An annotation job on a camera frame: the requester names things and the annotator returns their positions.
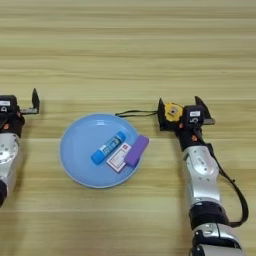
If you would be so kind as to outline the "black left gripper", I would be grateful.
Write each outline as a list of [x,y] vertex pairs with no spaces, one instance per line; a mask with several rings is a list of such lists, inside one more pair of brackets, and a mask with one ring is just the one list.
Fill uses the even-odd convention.
[[18,109],[16,111],[0,111],[0,134],[13,133],[21,137],[25,124],[25,115],[36,115],[40,111],[40,99],[36,88],[32,92],[32,108]]

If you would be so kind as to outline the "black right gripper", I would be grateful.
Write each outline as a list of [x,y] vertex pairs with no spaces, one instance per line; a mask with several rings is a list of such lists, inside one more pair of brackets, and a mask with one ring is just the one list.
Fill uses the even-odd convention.
[[158,102],[157,117],[161,131],[174,132],[179,140],[182,150],[192,146],[205,146],[206,143],[202,135],[203,125],[214,125],[215,120],[211,117],[208,107],[203,100],[195,96],[195,103],[203,108],[205,119],[199,118],[180,118],[178,121],[168,121],[165,118],[165,105],[160,98]]

